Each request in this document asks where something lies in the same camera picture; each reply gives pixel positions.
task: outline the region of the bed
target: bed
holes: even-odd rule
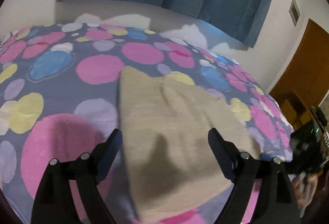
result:
[[[292,159],[293,129],[275,100],[236,60],[181,39],[109,24],[33,26],[6,35],[0,64],[0,177],[4,195],[24,224],[30,223],[49,160],[76,159],[119,126],[118,78],[124,66],[195,84],[225,99],[265,158]],[[257,187],[243,223],[251,219]],[[98,188],[117,223],[138,223],[122,152]],[[85,219],[74,182],[71,189]],[[231,190],[160,223],[212,224]]]

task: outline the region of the bedsheet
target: bedsheet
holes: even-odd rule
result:
[[[180,39],[108,24],[33,26],[5,37],[0,64],[0,177],[24,224],[30,223],[49,160],[76,159],[119,126],[118,77],[124,66],[203,87],[230,105],[265,154],[292,158],[293,130],[274,99],[235,60]],[[70,184],[85,219],[77,186]],[[98,189],[118,224],[138,223],[122,151]],[[257,199],[256,189],[251,201]],[[160,223],[212,224],[231,190]],[[253,211],[250,204],[245,223]]]

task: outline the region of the polka dot bedsheet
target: polka dot bedsheet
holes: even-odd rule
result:
[[[291,159],[291,126],[274,99],[233,59],[140,28],[69,23],[21,29],[7,34],[0,46],[0,177],[24,224],[30,223],[49,160],[76,159],[118,127],[118,78],[124,66],[195,84],[225,99],[264,153]],[[70,184],[85,219],[77,186]],[[98,189],[118,224],[138,223],[121,151]],[[159,223],[212,224],[231,190]]]

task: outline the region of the folded cloth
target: folded cloth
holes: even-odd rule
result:
[[[230,186],[208,144],[211,128],[258,157],[229,105],[201,87],[125,67],[120,108],[131,194],[143,223],[194,209]]]

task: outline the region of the brown door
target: brown door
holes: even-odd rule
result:
[[[318,106],[329,90],[329,34],[309,19],[302,41],[270,95],[281,104],[291,95]]]

